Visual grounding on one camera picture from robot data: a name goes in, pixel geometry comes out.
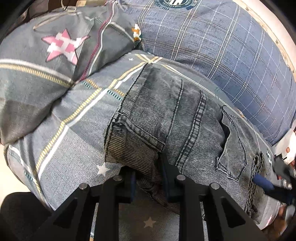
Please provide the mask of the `grey denim pants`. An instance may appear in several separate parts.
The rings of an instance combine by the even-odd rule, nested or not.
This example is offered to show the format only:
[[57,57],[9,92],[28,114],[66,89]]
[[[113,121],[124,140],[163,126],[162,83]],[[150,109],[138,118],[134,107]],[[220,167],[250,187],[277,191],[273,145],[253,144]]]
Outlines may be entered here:
[[146,64],[109,122],[105,159],[138,170],[138,185],[166,205],[158,169],[158,157],[165,154],[194,182],[220,184],[264,226],[279,204],[253,178],[275,179],[270,146],[227,96],[212,93],[216,89],[211,80],[184,67]]

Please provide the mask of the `blue plaid pillow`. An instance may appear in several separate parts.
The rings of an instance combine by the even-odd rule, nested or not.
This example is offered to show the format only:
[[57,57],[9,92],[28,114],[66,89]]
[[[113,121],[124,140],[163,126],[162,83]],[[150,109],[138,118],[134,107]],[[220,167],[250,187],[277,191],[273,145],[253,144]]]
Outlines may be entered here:
[[293,71],[267,31],[234,1],[122,1],[144,51],[211,79],[272,145],[295,120]]

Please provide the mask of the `grey star patterned quilt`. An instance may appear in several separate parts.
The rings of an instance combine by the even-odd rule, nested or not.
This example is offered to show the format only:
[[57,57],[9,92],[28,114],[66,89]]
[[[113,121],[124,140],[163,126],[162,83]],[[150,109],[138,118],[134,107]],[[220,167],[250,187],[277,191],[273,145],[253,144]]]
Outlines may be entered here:
[[[2,41],[4,156],[47,210],[56,210],[80,183],[102,184],[126,166],[106,161],[106,129],[146,64],[184,67],[210,80],[137,50],[138,31],[120,4],[108,1],[39,16]],[[214,85],[216,97],[225,95]],[[179,206],[150,196],[136,171],[136,200],[119,207],[120,240],[176,240]]]

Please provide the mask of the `white paper shopping bag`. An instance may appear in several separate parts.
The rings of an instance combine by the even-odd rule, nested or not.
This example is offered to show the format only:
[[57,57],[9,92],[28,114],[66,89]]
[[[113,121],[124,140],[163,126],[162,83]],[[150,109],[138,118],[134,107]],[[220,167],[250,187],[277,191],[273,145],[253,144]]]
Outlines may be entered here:
[[295,132],[290,129],[285,136],[275,145],[274,154],[282,155],[285,164],[290,164],[295,159]]

